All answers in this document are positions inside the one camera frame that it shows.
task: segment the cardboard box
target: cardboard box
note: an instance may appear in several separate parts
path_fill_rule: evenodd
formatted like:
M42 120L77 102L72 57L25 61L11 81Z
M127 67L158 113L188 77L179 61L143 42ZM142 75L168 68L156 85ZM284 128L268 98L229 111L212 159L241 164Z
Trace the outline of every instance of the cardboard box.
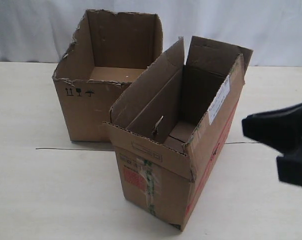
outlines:
M85 12L52 77L72 141L109 142L110 107L162 47L156 14Z
M124 196L181 231L228 136L252 50L177 41L120 96L106 123Z

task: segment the umbrella symbol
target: umbrella symbol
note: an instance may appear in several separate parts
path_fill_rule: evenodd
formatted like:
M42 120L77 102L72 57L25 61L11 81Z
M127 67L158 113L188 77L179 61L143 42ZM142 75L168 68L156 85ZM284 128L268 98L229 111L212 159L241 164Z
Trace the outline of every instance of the umbrella symbol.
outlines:
M86 94L89 94L89 98L91 97L91 94L95 94L95 92L93 90L88 90L85 92Z

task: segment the red stripe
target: red stripe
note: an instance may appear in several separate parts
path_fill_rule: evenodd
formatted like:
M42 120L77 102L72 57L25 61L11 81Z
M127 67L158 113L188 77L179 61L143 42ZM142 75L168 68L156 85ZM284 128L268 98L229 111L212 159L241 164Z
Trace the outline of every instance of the red stripe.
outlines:
M221 132L221 134L220 134L220 136L219 136L219 138L216 142L216 145L213 148L212 154L211 154L209 162L208 162L208 164L207 164L207 166L204 170L204 173L201 177L200 183L199 183L199 185L197 186L197 188L195 190L195 193L193 195L193 198L192 198L190 204L186 208L185 215L187 215L189 213L189 211L191 210L191 207L194 207L193 204L194 204L194 201L196 199L197 194L199 193L199 191L202 190L202 188L204 187L204 185L206 183L206 180L209 178L209 174L210 174L210 172L211 172L211 170L214 166L215 160L217 159L217 156L219 155L219 153L222 149L222 145L224 144L224 142L226 141L226 139L228 137L228 132L231 128L232 119L233 119L233 116L236 112L238 101L235 103L229 117L227 118L227 121L226 121L226 123L223 127L223 130L222 130L222 132Z

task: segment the black clamp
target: black clamp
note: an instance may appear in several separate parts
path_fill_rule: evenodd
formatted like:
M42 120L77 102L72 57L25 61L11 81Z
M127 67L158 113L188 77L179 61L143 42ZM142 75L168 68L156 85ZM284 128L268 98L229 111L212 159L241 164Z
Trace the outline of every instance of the black clamp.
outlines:
M249 115L242 120L243 135L278 150L281 182L302 187L302 103Z

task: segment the fragile symbol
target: fragile symbol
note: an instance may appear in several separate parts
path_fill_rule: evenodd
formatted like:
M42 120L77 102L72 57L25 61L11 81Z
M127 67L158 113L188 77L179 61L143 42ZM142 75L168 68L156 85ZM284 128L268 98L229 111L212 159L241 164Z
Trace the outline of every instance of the fragile symbol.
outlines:
M86 94L89 94L89 98L91 98L91 94L95 94L95 92L91 89L85 92Z
M72 93L72 88L70 88L70 89L65 88L65 91L66 91L67 96L74 96L73 93Z
M76 90L76 92L77 92L77 94L78 94L77 96L78 96L78 97L82 97L82 96L81 96L81 92L82 92L82 91L81 91L81 88L76 88L75 90Z

